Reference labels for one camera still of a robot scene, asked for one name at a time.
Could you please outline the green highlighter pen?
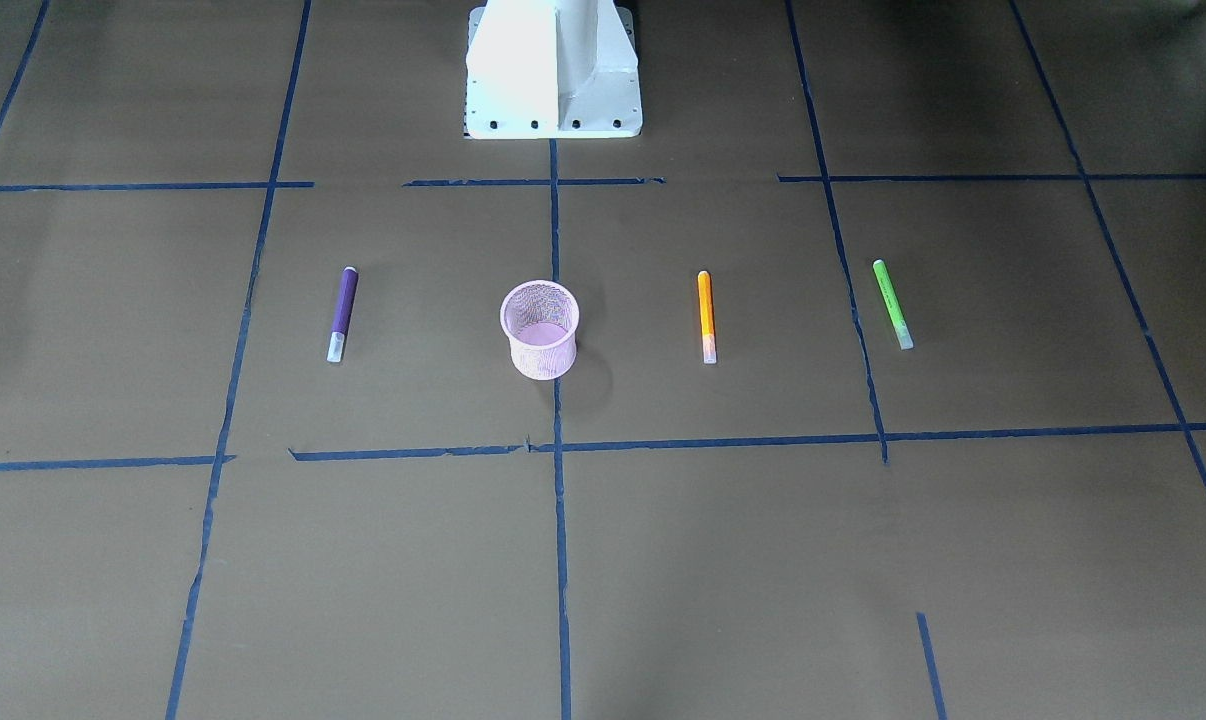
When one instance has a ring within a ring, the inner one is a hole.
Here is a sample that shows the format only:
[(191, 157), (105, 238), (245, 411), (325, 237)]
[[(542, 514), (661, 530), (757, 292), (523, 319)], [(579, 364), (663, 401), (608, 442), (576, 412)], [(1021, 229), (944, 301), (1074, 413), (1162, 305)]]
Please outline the green highlighter pen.
[(908, 320), (904, 318), (903, 306), (901, 306), (898, 302), (890, 269), (886, 267), (886, 261), (877, 258), (872, 263), (872, 269), (876, 282), (878, 283), (879, 293), (882, 293), (882, 300), (885, 302), (888, 320), (890, 320), (894, 329), (897, 346), (901, 351), (913, 350), (915, 347), (915, 343), (913, 336), (911, 336)]

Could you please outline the pink mesh pen holder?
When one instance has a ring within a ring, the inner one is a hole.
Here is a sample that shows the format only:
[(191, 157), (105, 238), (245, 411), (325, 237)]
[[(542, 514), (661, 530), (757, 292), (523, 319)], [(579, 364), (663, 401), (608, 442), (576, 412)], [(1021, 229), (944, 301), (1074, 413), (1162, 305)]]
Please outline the pink mesh pen holder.
[(574, 365), (580, 306), (562, 283), (519, 283), (502, 302), (499, 323), (513, 365), (525, 377), (556, 381)]

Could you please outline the orange highlighter pen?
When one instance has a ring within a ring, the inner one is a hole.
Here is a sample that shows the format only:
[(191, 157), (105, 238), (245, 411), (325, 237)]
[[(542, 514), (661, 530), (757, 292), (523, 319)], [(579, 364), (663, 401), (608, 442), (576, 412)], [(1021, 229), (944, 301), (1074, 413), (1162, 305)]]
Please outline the orange highlighter pen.
[(702, 361), (706, 365), (718, 364), (716, 314), (714, 314), (712, 273), (699, 270), (696, 274), (696, 295), (698, 295), (699, 338), (702, 338)]

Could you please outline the purple highlighter pen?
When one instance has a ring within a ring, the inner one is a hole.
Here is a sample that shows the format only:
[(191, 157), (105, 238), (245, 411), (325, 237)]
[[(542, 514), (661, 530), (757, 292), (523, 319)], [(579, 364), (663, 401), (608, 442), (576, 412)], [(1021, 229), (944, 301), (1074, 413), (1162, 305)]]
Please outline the purple highlighter pen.
[(344, 346), (346, 346), (350, 333), (357, 286), (359, 286), (359, 270), (355, 267), (344, 268), (341, 281), (338, 283), (327, 347), (327, 361), (330, 364), (343, 363)]

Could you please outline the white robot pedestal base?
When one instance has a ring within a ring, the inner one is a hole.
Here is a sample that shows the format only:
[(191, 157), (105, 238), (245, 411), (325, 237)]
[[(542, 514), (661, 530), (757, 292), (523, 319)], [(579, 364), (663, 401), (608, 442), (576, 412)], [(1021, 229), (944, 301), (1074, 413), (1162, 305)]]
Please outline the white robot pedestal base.
[(636, 18), (631, 1), (487, 1), (472, 8), (466, 136), (639, 136)]

